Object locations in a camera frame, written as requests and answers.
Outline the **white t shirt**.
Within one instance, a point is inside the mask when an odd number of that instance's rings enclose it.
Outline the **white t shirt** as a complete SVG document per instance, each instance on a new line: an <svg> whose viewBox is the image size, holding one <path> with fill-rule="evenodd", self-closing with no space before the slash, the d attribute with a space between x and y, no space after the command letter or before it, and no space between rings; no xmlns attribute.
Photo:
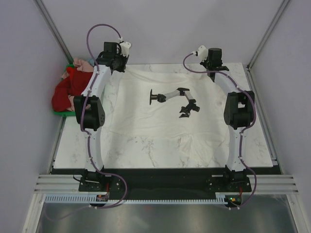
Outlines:
<svg viewBox="0 0 311 233"><path fill-rule="evenodd" d="M150 94L168 94L186 88L199 111L181 116L184 96L163 103ZM208 76L153 73L127 68L121 76L110 131L129 137L172 139L191 166L224 167L228 160L229 132L224 122L226 95Z"/></svg>

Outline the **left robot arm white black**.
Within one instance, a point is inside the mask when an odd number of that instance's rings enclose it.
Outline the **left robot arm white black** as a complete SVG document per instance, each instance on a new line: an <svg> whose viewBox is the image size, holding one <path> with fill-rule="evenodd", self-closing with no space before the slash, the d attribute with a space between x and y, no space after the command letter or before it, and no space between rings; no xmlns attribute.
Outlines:
<svg viewBox="0 0 311 233"><path fill-rule="evenodd" d="M102 94L114 72L125 72L131 43L104 42L104 50L94 59L94 71L81 95L74 97L77 123L86 139L86 175L96 191L105 189L107 180L101 156L101 130L105 123Z"/></svg>

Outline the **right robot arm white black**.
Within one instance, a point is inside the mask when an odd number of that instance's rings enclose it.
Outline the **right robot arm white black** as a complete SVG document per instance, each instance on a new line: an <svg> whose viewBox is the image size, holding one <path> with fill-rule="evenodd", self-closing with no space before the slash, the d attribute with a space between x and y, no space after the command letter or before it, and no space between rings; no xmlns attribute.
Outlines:
<svg viewBox="0 0 311 233"><path fill-rule="evenodd" d="M225 165L223 187L234 191L240 183L246 182L246 167L242 160L242 140L247 129L254 125L256 109L255 94L245 91L231 77L229 68L223 65L220 48L207 49L200 46L197 52L207 75L217 84L226 95L224 121L229 129L229 156Z"/></svg>

